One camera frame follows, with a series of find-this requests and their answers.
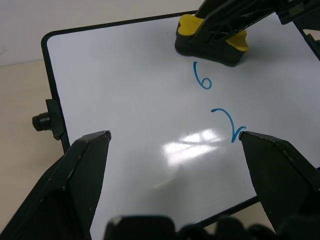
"blue squiggle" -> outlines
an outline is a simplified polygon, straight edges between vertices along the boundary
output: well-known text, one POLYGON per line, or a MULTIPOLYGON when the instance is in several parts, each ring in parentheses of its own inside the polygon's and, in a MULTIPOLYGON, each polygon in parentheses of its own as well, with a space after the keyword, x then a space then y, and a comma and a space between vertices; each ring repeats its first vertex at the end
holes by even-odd
POLYGON ((214 113, 214 112, 216 112, 216 111, 222 111, 222 112, 224 112, 224 113, 228 116, 228 118, 229 118, 229 120, 230 120, 230 122, 231 122, 231 127, 232 127, 232 139, 231 139, 231 143, 234 143, 235 140, 236 140, 236 138, 237 138, 237 136, 238 136, 238 134, 241 132, 242 129, 246 129, 246 127, 245 127, 245 126, 241 126, 241 127, 239 127, 239 128, 237 129, 237 131, 235 131, 234 121, 232 120, 230 114, 229 114, 226 110, 224 110, 224 109, 222 109, 222 108, 214 108, 214 109, 211 110, 212 113, 214 113))
POLYGON ((203 87, 204 89, 207 89, 207 90, 212 87, 212 82, 211 82, 210 78, 208 78, 208 77, 205 77, 205 78, 202 79, 202 81, 200 82, 199 77, 198 77, 198 74, 197 74, 197 62, 196 62, 196 61, 193 62, 193 71, 194 71, 195 78, 196 78, 196 80, 198 81, 198 83, 200 84, 201 87, 203 87), (209 81, 209 86, 208 86, 208 87, 204 86, 205 80, 208 80, 208 81, 209 81))

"handwritten digit 6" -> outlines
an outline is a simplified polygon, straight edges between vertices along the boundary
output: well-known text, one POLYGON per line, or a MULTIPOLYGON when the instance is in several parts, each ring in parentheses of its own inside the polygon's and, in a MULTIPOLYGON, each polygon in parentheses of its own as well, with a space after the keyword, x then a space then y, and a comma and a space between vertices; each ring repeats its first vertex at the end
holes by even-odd
POLYGON ((210 80, 210 78, 208 77, 205 77, 204 79, 202 79, 202 81, 199 80, 199 77, 198 77, 198 74, 197 74, 197 62, 193 62, 193 71, 194 71, 194 75, 195 75, 195 78, 196 80, 198 81, 198 83, 200 84, 201 87, 203 87, 204 89, 210 89, 212 87, 212 82, 210 80), (209 86, 206 87, 205 86, 205 81, 208 81, 209 82, 209 86))

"black clamp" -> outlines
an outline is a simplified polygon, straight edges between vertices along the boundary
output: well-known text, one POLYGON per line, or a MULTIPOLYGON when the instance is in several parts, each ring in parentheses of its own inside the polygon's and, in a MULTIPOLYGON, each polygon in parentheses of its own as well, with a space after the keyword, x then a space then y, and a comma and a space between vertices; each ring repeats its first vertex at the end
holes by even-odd
POLYGON ((45 100, 48 112, 32 118, 32 125, 38 132, 51 130, 53 137, 60 140, 64 134, 64 124, 58 103, 54 99, 45 100))

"whiteboard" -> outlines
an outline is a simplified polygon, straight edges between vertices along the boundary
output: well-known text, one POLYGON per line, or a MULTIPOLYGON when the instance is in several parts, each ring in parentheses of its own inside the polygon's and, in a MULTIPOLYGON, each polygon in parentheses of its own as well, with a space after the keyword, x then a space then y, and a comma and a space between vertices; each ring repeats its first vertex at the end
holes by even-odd
POLYGON ((213 109, 320 166, 320 63, 294 24, 273 14, 248 28, 249 51, 231 68, 176 53, 178 20, 47 41, 70 143, 112 134, 94 240, 117 215, 166 215, 180 228, 256 195, 231 121, 213 109))

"blue handwritten number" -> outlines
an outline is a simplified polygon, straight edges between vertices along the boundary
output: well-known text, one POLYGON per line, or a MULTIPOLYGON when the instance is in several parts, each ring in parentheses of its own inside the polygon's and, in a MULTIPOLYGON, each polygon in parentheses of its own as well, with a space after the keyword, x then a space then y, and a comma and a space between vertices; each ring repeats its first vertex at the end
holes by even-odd
POLYGON ((231 122, 231 126, 232 126, 232 139, 231 139, 231 143, 234 143, 235 140, 236 140, 236 138, 237 138, 237 135, 241 132, 242 129, 246 129, 246 127, 245 127, 245 126, 241 126, 241 127, 239 127, 238 130, 235 132, 234 121, 232 120, 230 114, 229 114, 226 110, 224 110, 224 109, 222 109, 222 108, 215 108, 215 109, 212 109, 212 110, 211 110, 212 113, 214 113, 214 112, 216 112, 216 111, 222 111, 222 112, 224 112, 224 113, 228 116, 228 118, 229 118, 229 120, 230 120, 230 122, 231 122))
POLYGON ((204 89, 210 89, 212 87, 212 82, 210 80, 210 78, 207 78, 205 77, 204 79, 202 79, 202 81, 199 80, 199 77, 198 77, 198 74, 197 74, 197 62, 193 62, 193 71, 194 71, 194 75, 195 75, 195 78, 196 80, 198 81, 198 83, 200 84, 201 87, 203 87, 204 89), (205 81, 208 81, 209 82, 209 86, 206 87, 205 86, 205 81))

